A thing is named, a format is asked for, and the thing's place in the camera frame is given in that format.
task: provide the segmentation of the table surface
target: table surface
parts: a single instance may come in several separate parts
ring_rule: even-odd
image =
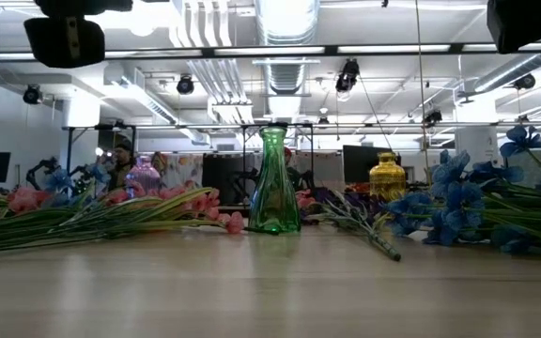
[[[330,227],[0,253],[5,337],[541,337],[541,257]]]

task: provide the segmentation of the ceiling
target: ceiling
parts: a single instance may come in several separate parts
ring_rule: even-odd
[[[481,9],[487,0],[419,0],[420,37],[422,43],[491,42],[486,27],[485,12]],[[414,1],[392,0],[387,8],[379,7],[380,0],[321,0],[318,15],[317,44],[380,44],[417,43],[417,14],[410,7]],[[234,45],[257,45],[255,17],[251,13],[253,1],[232,0],[229,7],[229,32]],[[0,9],[0,51],[28,51],[23,21],[39,15],[37,9],[23,8],[21,12]],[[158,28],[147,37],[137,37],[129,29],[106,29],[107,50],[134,50],[140,48],[173,48],[167,28]],[[442,90],[456,79],[479,78],[510,61],[515,55],[474,54],[417,56],[365,56],[359,57],[364,86],[354,86],[348,101],[337,101],[334,79],[343,67],[344,57],[320,57],[318,64],[310,65],[306,74],[306,87],[301,100],[299,121],[316,121],[320,108],[327,108],[330,121],[340,123],[374,122],[371,104],[381,120],[407,122],[412,112],[423,101]],[[253,117],[268,117],[267,98],[264,95],[264,74],[253,59],[237,59],[240,77],[246,94],[253,104]],[[190,69],[185,60],[117,61],[127,73],[138,68],[146,76],[147,90],[154,93],[164,105],[179,112],[191,123],[212,123],[208,109],[208,94],[196,81],[191,95],[180,96],[176,82]],[[68,73],[79,79],[90,75],[90,68],[47,69],[38,63],[8,63],[0,65],[1,74],[13,79],[24,74]],[[533,72],[537,84],[531,94],[510,89],[497,89],[497,112],[500,119],[514,120],[521,112],[541,106],[541,69]],[[317,79],[329,88],[323,89]],[[138,123],[151,123],[152,113],[142,104],[123,95],[117,87],[107,83],[98,90],[110,104],[101,108],[102,117],[119,117]],[[452,101],[440,106],[444,119],[452,119]],[[178,133],[168,133],[181,137]]]

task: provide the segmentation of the person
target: person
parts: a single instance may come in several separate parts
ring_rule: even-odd
[[[288,147],[285,147],[284,150],[286,157],[287,176],[289,177],[289,181],[291,182],[293,189],[298,192],[303,189],[301,175],[296,169],[289,166],[289,162],[291,161],[291,150],[289,150]]]
[[[109,172],[112,179],[108,183],[108,192],[126,185],[125,178],[134,165],[131,154],[131,142],[125,140],[117,144],[114,148],[114,156],[116,158],[116,165]]]

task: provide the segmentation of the green glass vase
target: green glass vase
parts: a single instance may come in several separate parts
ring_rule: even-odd
[[[296,193],[287,175],[283,141],[286,128],[280,124],[263,129],[262,172],[255,187],[248,226],[282,233],[300,231]]]

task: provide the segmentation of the yellow vase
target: yellow vase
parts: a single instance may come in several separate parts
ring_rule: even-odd
[[[379,165],[371,169],[371,195],[377,195],[390,202],[406,193],[406,173],[395,163],[393,152],[379,153]]]

